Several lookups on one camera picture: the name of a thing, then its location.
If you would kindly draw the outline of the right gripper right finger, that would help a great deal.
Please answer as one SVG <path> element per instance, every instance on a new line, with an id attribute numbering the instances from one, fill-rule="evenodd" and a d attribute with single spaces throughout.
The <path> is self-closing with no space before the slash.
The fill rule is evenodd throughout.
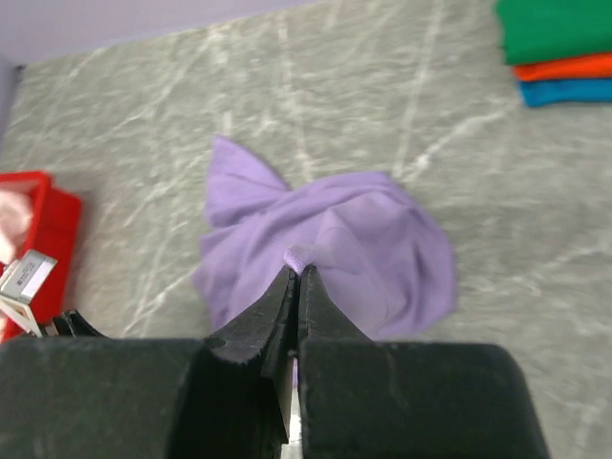
<path id="1" fill-rule="evenodd" d="M 296 351 L 313 339 L 363 341 L 371 339 L 334 303 L 314 265 L 300 276 L 297 304 Z"/>

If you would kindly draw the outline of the red plastic bin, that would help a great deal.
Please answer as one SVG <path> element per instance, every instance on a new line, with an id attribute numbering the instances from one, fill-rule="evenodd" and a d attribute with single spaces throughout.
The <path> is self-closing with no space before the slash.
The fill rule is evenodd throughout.
<path id="1" fill-rule="evenodd" d="M 31 304 L 41 329 L 62 309 L 62 302 L 73 252 L 77 240 L 82 201 L 76 195 L 56 187 L 53 177 L 44 171 L 3 173 L 1 190 L 8 189 L 28 196 L 33 219 L 26 239 L 18 251 L 21 259 L 28 250 L 35 250 L 56 260 L 56 265 Z M 8 320 L 1 330 L 1 340 L 24 333 Z"/>

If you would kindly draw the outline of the green folded t shirt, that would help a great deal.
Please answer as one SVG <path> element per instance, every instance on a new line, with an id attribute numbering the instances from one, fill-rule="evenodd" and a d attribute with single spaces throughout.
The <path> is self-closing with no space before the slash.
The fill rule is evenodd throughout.
<path id="1" fill-rule="evenodd" d="M 611 51 L 608 0 L 497 1 L 494 12 L 509 65 Z"/>

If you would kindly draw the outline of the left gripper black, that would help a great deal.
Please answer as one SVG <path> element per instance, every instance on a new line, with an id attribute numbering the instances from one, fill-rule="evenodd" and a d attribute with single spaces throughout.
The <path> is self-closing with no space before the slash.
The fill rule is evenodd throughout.
<path id="1" fill-rule="evenodd" d="M 54 317 L 45 325 L 46 337 L 86 337 L 105 338 L 77 310 L 68 310 Z"/>

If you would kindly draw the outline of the orange folded t shirt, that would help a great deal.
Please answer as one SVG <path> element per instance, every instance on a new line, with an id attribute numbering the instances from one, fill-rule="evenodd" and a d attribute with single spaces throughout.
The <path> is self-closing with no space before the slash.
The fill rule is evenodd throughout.
<path id="1" fill-rule="evenodd" d="M 581 55 L 533 64 L 513 66 L 520 81 L 534 82 L 558 79 L 611 78 L 612 55 Z"/>

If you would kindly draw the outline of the blue folded t shirt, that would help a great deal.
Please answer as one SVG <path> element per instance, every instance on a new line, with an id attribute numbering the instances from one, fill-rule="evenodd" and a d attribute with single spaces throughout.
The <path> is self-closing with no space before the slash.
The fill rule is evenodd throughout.
<path id="1" fill-rule="evenodd" d="M 529 107 L 561 102 L 610 102 L 612 95 L 610 78 L 519 81 L 518 88 Z"/>

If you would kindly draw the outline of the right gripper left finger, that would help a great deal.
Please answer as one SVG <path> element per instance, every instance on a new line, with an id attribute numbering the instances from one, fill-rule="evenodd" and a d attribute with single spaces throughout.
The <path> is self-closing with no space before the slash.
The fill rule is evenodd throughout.
<path id="1" fill-rule="evenodd" d="M 205 338 L 205 347 L 220 361 L 264 378 L 290 378 L 298 301 L 299 275 L 283 268 L 259 299 Z"/>

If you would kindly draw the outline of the purple t shirt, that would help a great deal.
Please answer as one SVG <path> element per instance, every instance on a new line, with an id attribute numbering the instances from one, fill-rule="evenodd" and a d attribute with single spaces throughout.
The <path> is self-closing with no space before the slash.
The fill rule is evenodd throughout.
<path id="1" fill-rule="evenodd" d="M 420 333 L 456 306 L 453 249 L 436 221 L 380 171 L 289 187 L 267 163 L 215 139 L 209 232 L 193 276 L 215 327 L 258 300 L 284 268 L 319 272 L 332 301 L 370 338 Z"/>

